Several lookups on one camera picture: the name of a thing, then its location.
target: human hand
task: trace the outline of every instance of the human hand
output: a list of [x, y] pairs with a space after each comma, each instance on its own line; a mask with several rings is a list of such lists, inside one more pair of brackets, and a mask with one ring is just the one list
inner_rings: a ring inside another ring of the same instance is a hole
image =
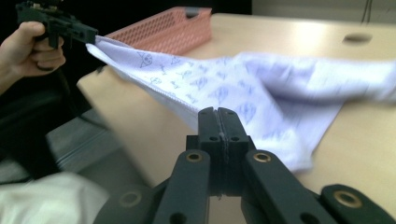
[[21, 23], [0, 47], [0, 66], [7, 67], [15, 77], [34, 77], [49, 74], [66, 61], [62, 50], [64, 41], [60, 37], [59, 48], [49, 46], [49, 39], [35, 41], [45, 33], [42, 23]]

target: white fabric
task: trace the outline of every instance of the white fabric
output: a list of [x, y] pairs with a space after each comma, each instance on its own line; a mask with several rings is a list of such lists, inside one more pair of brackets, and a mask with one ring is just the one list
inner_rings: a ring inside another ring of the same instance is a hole
[[1, 224], [92, 224], [108, 198], [91, 181], [71, 173], [0, 187]]
[[311, 154], [344, 101], [396, 100], [395, 62], [352, 62], [242, 52], [194, 60], [133, 49], [97, 36], [88, 51], [145, 89], [194, 130], [198, 111], [235, 111], [258, 149], [290, 170], [311, 167]]

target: blue printed pattern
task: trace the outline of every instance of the blue printed pattern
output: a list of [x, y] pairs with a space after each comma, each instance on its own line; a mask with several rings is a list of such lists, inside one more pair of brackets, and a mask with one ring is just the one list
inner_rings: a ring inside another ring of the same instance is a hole
[[162, 55], [141, 52], [139, 55], [141, 73], [145, 72], [149, 84], [172, 91], [170, 95], [198, 108], [231, 108], [245, 125], [254, 120], [258, 108], [248, 96], [253, 96], [260, 84], [243, 76], [247, 71], [244, 64], [233, 63], [231, 58], [205, 62], [176, 56], [166, 60]]
[[268, 139], [268, 140], [277, 141], [277, 142], [285, 141], [289, 138], [290, 138], [289, 132], [283, 132], [280, 130], [276, 130], [276, 131], [267, 133], [262, 137], [262, 139]]

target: basket mesh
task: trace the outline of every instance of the basket mesh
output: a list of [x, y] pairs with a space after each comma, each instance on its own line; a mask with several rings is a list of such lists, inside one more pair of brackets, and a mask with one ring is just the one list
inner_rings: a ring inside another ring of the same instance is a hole
[[188, 18], [185, 7], [173, 7], [107, 37], [135, 49], [181, 55], [211, 37], [211, 8], [199, 8], [197, 12]]

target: table hole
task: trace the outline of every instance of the table hole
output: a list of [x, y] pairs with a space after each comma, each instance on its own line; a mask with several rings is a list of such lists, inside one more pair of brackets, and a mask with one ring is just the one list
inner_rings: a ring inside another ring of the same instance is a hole
[[355, 33], [346, 35], [343, 39], [345, 44], [368, 44], [372, 40], [373, 36], [363, 33]]

